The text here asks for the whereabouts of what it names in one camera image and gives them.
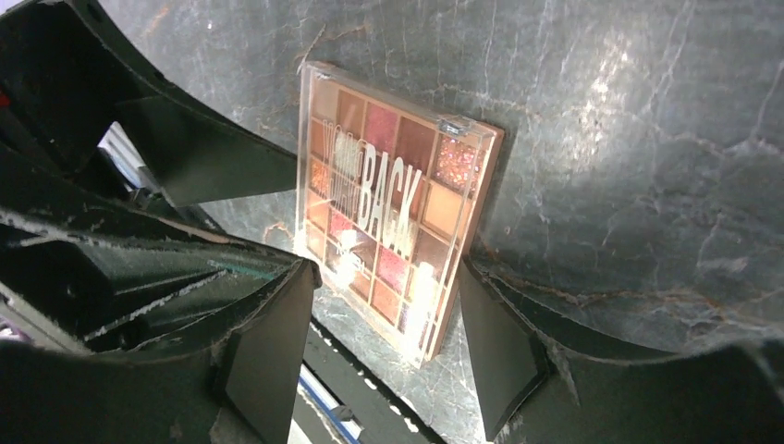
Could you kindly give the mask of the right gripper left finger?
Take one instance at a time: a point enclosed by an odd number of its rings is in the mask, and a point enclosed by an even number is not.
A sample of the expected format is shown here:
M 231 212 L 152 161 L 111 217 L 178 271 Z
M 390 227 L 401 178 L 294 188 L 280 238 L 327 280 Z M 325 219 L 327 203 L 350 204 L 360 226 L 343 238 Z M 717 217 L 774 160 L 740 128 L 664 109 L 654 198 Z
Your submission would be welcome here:
M 300 260 L 207 316 L 131 351 L 1 346 L 5 443 L 284 443 L 312 299 Z

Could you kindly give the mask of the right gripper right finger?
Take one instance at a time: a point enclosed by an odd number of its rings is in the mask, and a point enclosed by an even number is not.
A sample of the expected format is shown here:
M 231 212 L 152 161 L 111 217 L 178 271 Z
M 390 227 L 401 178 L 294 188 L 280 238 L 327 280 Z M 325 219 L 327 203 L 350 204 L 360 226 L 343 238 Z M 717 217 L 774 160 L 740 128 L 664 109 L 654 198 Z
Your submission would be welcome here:
M 680 354 L 545 307 L 463 259 L 461 312 L 487 439 L 496 443 L 779 443 L 783 344 Z

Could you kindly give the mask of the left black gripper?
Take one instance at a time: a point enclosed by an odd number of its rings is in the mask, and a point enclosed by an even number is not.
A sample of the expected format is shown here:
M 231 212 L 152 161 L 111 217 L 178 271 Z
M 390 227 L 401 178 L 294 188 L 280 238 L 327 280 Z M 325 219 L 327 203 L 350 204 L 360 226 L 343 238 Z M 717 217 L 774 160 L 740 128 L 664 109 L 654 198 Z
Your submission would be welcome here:
M 107 134 L 176 206 L 295 188 L 298 161 L 168 80 L 96 1 L 1 17 L 1 325 L 39 345 L 131 350 L 299 258 L 130 203 Z

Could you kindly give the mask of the eyeshadow palette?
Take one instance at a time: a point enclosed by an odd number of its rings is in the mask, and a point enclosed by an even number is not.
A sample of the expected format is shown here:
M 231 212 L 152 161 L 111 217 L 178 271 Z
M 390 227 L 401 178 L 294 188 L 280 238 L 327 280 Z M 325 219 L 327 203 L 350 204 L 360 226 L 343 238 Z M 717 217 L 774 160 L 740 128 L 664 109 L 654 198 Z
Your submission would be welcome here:
M 302 68 L 296 248 L 414 365 L 440 351 L 503 138 L 334 65 Z

